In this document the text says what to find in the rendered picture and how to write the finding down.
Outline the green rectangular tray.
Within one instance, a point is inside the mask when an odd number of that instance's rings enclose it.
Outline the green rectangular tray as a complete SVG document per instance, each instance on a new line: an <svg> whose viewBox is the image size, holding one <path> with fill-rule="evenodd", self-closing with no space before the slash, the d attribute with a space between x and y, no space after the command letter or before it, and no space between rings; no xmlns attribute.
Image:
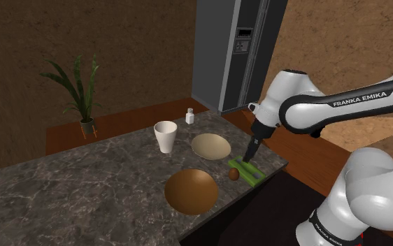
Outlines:
<svg viewBox="0 0 393 246"><path fill-rule="evenodd" d="M238 156L229 160L228 165L231 168L236 168L240 177L244 179L251 187L256 187L266 178L266 175L258 168L254 167L251 163L243 162L242 156Z"/></svg>

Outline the beige bowl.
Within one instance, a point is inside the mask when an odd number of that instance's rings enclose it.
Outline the beige bowl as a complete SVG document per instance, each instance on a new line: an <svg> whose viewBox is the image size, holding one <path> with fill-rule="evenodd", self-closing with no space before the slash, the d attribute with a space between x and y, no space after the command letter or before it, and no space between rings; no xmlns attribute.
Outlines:
<svg viewBox="0 0 393 246"><path fill-rule="evenodd" d="M231 145L223 137L214 133L203 133L196 136L191 143L195 154L207 160L218 160L231 153Z"/></svg>

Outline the grey refrigerator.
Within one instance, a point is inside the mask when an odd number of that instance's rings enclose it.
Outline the grey refrigerator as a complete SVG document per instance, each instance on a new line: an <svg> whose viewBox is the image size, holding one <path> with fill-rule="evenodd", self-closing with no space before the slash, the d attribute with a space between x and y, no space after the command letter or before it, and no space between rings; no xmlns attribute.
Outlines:
<svg viewBox="0 0 393 246"><path fill-rule="evenodd" d="M288 0L197 0L192 98L220 115L256 103Z"/></svg>

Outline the brown bowl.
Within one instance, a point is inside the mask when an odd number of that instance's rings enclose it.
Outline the brown bowl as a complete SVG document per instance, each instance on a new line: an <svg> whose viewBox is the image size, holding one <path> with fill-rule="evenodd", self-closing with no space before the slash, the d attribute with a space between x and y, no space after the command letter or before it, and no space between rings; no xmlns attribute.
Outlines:
<svg viewBox="0 0 393 246"><path fill-rule="evenodd" d="M191 168L178 171L166 181L164 196L178 212L200 215L215 205L218 187L207 172Z"/></svg>

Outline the white cup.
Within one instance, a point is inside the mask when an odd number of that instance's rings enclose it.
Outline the white cup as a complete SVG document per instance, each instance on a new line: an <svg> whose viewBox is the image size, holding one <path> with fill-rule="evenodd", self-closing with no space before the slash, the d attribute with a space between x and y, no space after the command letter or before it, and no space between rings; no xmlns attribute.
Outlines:
<svg viewBox="0 0 393 246"><path fill-rule="evenodd" d="M162 153L168 154L172 151L177 130L177 124L172 121L161 121L154 125L155 137Z"/></svg>

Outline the potted green plant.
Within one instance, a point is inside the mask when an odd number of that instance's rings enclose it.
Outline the potted green plant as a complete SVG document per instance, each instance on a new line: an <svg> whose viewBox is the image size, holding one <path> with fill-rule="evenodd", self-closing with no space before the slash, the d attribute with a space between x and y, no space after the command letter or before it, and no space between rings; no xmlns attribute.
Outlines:
<svg viewBox="0 0 393 246"><path fill-rule="evenodd" d="M82 55L78 55L73 63L73 77L75 79L76 84L73 85L69 80L69 77L64 72L64 70L55 62L46 59L46 61L51 64L58 72L54 73L39 73L40 76L44 78L51 79L57 84L63 86L68 93L73 98L72 102L69 103L71 107L65 108L63 113L66 113L70 110L76 110L80 113L80 129L83 134L83 138L87 139L87 134L93 134L95 138L98 137L98 128L92 117L92 106L101 107L100 103L93 102L93 95L95 93L94 85L95 85L95 76L99 65L97 64L96 55L93 55L92 58L92 69L89 76L89 82L87 85L87 89L84 89L83 82L80 75L81 68L81 57Z"/></svg>

